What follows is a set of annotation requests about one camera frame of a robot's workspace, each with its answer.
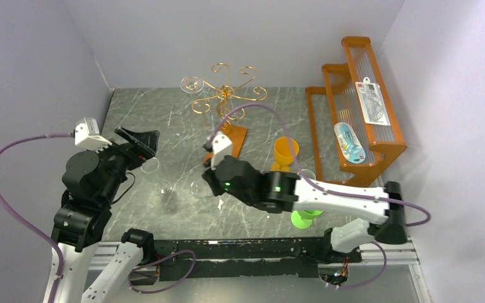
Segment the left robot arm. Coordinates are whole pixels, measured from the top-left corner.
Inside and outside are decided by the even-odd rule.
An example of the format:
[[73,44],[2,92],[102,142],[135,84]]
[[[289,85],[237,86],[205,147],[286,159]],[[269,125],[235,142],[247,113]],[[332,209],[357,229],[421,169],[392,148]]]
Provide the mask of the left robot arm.
[[95,126],[79,123],[73,132],[82,151],[66,163],[62,182],[66,189],[54,216],[49,281],[44,302],[81,302],[88,269],[105,226],[118,201],[116,193],[127,173],[156,156],[160,132],[134,132],[118,127],[125,139],[118,144],[100,135]]

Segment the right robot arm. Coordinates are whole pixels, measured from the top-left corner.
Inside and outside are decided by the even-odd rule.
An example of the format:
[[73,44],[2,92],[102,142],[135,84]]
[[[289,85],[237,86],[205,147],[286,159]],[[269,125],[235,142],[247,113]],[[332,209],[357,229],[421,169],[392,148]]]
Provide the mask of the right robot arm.
[[214,196],[229,194],[268,213],[324,211],[353,216],[354,221],[333,228],[329,240],[321,246],[324,258],[331,262],[369,242],[407,242],[404,207],[396,182],[386,187],[341,186],[291,172],[260,172],[232,156],[207,167],[201,177]]

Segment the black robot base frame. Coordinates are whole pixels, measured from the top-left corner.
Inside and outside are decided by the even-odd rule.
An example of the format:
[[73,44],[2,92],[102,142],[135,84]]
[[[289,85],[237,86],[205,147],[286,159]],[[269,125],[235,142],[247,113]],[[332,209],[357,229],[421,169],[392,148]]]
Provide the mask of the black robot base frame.
[[331,231],[320,237],[253,239],[158,240],[144,232],[124,234],[122,240],[138,242],[146,250],[139,261],[159,270],[161,282],[180,278],[296,275],[318,277],[321,264],[360,263],[361,250],[342,253],[332,249]]

